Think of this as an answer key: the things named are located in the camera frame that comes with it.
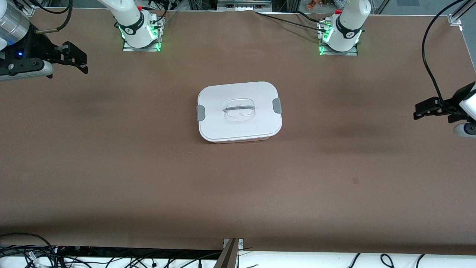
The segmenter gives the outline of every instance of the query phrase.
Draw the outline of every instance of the container lid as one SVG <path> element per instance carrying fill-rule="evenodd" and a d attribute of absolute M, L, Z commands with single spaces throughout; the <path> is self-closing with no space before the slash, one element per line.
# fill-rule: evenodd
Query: container lid
<path fill-rule="evenodd" d="M 200 134 L 211 142 L 270 137 L 281 129 L 281 101 L 268 82 L 209 86 L 198 95 Z"/>

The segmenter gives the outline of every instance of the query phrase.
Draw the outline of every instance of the lid handle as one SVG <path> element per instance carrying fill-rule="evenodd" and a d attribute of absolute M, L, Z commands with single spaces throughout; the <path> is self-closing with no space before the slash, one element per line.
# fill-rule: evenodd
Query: lid handle
<path fill-rule="evenodd" d="M 233 107 L 227 107 L 227 108 L 223 109 L 223 111 L 224 111 L 224 112 L 228 112 L 228 111 L 242 110 L 242 109 L 251 109 L 251 110 L 254 110 L 255 107 L 252 106 L 252 105 L 233 106 Z"/>

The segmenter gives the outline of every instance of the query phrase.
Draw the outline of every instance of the metal bracket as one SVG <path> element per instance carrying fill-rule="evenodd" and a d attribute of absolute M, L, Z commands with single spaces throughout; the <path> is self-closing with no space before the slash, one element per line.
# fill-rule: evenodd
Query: metal bracket
<path fill-rule="evenodd" d="M 332 27 L 330 26 L 332 23 L 330 22 L 330 17 L 325 18 L 317 23 L 318 29 L 325 29 L 327 31 L 332 31 Z M 329 47 L 329 45 L 323 41 L 326 38 L 326 32 L 317 32 L 317 37 L 319 39 L 319 55 L 337 55 L 337 56 L 357 56 L 357 44 L 355 44 L 349 51 L 346 52 L 339 52 L 335 51 Z"/>
<path fill-rule="evenodd" d="M 238 263 L 238 252 L 240 249 L 243 249 L 243 239 L 223 239 L 223 247 L 224 249 L 213 268 L 236 268 Z"/>
<path fill-rule="evenodd" d="M 225 246 L 228 244 L 228 242 L 230 241 L 230 238 L 224 238 L 223 239 L 223 248 L 225 248 Z M 243 250 L 243 239 L 238 239 L 238 250 Z"/>
<path fill-rule="evenodd" d="M 461 20 L 458 19 L 454 21 L 453 14 L 448 15 L 448 23 L 450 26 L 460 26 L 461 25 Z"/>
<path fill-rule="evenodd" d="M 476 5 L 476 0 L 465 0 L 454 13 L 448 15 L 448 23 L 450 26 L 460 26 L 461 17 Z"/>
<path fill-rule="evenodd" d="M 151 13 L 151 20 L 155 21 L 157 20 L 157 15 L 154 13 Z M 157 35 L 157 39 L 152 41 L 148 46 L 145 46 L 143 48 L 135 48 L 131 47 L 126 40 L 124 39 L 124 36 L 122 37 L 124 39 L 124 44 L 122 45 L 122 51 L 126 52 L 137 52 L 137 51 L 143 51 L 143 52 L 158 52 L 160 51 L 162 47 L 162 36 L 164 35 L 164 24 L 165 24 L 165 18 L 160 19 L 156 23 L 151 24 L 151 29 L 150 31 L 152 32 L 153 35 Z"/>

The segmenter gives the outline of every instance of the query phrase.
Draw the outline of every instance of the white floor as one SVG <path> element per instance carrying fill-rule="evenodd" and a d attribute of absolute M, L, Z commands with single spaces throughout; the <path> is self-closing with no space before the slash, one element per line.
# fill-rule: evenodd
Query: white floor
<path fill-rule="evenodd" d="M 249 268 L 348 268 L 355 253 L 298 253 L 298 252 L 243 252 L 239 257 L 239 267 Z M 417 254 L 389 254 L 396 268 L 414 268 L 419 255 Z M 83 261 L 107 263 L 110 258 L 79 258 Z M 158 268 L 167 264 L 166 259 L 154 259 Z M 170 268 L 181 268 L 190 260 L 176 260 L 170 264 Z M 213 268 L 216 261 L 202 261 L 203 268 Z M 130 263 L 130 258 L 111 262 L 109 268 L 124 268 Z M 137 268 L 152 268 L 152 260 L 143 261 L 145 267 L 137 265 Z M 0 258 L 0 268 L 24 268 L 24 257 Z M 42 257 L 37 259 L 36 267 L 49 267 L 49 261 Z M 90 264 L 91 268 L 105 268 L 105 264 Z M 198 262 L 191 263 L 187 268 L 197 268 Z M 474 268 L 476 256 L 451 256 L 451 255 L 425 255 L 420 261 L 419 268 Z M 75 264 L 71 268 L 86 268 L 84 264 Z M 380 261 L 380 254 L 361 254 L 354 268 L 385 268 Z"/>

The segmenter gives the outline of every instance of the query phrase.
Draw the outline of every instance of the black band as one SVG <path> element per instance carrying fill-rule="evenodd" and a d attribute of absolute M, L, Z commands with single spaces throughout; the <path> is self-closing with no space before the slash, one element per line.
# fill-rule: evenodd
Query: black band
<path fill-rule="evenodd" d="M 140 13 L 139 20 L 136 23 L 132 24 L 132 25 L 124 26 L 124 25 L 118 23 L 119 27 L 122 29 L 122 31 L 125 34 L 134 35 L 134 34 L 136 34 L 136 31 L 139 30 L 139 28 L 142 27 L 142 25 L 144 25 L 144 14 L 140 11 L 139 11 L 139 13 Z"/>
<path fill-rule="evenodd" d="M 360 26 L 360 28 L 355 29 L 355 30 L 351 30 L 349 28 L 344 27 L 344 25 L 342 25 L 342 23 L 340 23 L 340 16 L 337 17 L 336 27 L 337 27 L 337 30 L 339 30 L 339 32 L 342 33 L 342 35 L 344 36 L 345 39 L 354 38 L 354 36 L 356 34 L 358 34 L 358 32 L 360 32 L 360 29 L 362 29 L 362 26 Z"/>
<path fill-rule="evenodd" d="M 476 135 L 476 123 L 466 123 L 463 129 L 468 135 Z"/>

